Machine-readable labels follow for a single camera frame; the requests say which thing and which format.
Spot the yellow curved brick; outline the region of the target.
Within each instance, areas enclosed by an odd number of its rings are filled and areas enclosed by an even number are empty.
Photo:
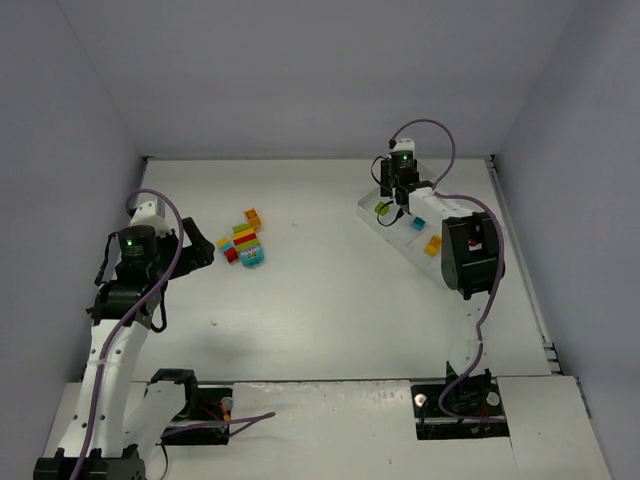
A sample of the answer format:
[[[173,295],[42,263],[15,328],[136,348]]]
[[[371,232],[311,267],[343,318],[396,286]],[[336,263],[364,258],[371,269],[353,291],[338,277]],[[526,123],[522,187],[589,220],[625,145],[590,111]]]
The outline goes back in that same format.
[[[258,212],[254,208],[246,210],[244,212],[244,216],[245,216],[245,219],[246,219],[247,223],[252,228],[259,229],[262,226],[261,218],[260,218]]]
[[[424,253],[430,257],[437,257],[441,251],[442,237],[440,235],[433,235],[427,242]]]

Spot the green curved brick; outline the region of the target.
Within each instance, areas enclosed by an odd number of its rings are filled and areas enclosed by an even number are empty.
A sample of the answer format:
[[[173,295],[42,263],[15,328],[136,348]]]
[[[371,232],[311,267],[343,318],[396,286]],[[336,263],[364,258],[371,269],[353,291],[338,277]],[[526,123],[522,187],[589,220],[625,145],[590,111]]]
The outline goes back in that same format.
[[[390,204],[389,203],[385,203],[385,202],[380,201],[375,207],[375,212],[379,216],[384,217],[388,213],[389,209],[390,209]]]

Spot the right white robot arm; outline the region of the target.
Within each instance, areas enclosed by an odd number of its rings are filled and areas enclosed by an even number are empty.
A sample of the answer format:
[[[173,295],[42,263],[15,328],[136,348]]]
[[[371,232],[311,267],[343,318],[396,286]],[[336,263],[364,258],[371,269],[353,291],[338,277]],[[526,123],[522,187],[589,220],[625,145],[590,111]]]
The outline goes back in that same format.
[[[483,326],[505,273],[505,240],[496,214],[482,201],[439,189],[437,180],[423,180],[415,146],[392,145],[380,160],[377,183],[383,203],[376,221],[391,229],[402,224],[422,241],[420,260],[427,275],[461,302],[453,323],[450,372],[439,402],[450,406],[481,364],[485,351]]]

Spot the yellow curved brick back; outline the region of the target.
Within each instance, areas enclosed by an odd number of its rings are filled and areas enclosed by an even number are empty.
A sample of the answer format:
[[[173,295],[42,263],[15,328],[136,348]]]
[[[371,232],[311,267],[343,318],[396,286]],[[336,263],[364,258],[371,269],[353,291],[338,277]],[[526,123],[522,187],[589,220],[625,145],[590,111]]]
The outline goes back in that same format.
[[[252,228],[259,229],[262,226],[261,218],[260,218],[258,212],[254,208],[246,210],[244,212],[244,216],[245,216],[245,219],[246,219],[247,223]]]

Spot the yellow curved brick front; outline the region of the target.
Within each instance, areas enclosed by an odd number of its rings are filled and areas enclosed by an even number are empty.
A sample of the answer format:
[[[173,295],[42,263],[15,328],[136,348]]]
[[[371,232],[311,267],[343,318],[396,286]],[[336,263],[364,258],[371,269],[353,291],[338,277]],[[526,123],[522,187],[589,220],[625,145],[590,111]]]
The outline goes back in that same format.
[[[440,235],[433,235],[427,242],[424,253],[430,257],[437,257],[441,251],[442,237]]]

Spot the small red brick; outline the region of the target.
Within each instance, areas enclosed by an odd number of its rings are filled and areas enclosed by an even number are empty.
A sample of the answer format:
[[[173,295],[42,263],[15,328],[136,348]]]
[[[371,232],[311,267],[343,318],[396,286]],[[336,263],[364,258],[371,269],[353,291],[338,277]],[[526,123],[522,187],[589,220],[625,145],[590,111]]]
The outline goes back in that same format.
[[[237,251],[233,248],[226,250],[224,255],[229,263],[233,263],[239,259]]]

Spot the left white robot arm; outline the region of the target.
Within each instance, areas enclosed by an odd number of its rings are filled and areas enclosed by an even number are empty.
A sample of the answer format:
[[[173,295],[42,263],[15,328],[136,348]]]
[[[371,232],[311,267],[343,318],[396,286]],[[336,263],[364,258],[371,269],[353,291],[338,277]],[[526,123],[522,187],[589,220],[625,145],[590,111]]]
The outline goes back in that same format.
[[[155,329],[154,313],[165,310],[169,281],[211,265],[214,245],[190,217],[179,231],[142,220],[115,236],[121,260],[90,310],[91,349],[76,407],[54,454],[36,461],[36,479],[143,479],[166,428],[200,399],[194,371],[161,368],[140,405],[125,412],[133,369]]]

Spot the teal square brick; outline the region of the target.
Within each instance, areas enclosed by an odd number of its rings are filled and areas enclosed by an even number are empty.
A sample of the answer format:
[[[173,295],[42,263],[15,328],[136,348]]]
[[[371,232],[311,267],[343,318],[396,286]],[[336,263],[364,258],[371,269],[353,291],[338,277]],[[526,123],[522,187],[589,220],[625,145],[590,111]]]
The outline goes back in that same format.
[[[414,217],[411,222],[411,227],[418,232],[422,231],[425,226],[426,222],[420,217]]]

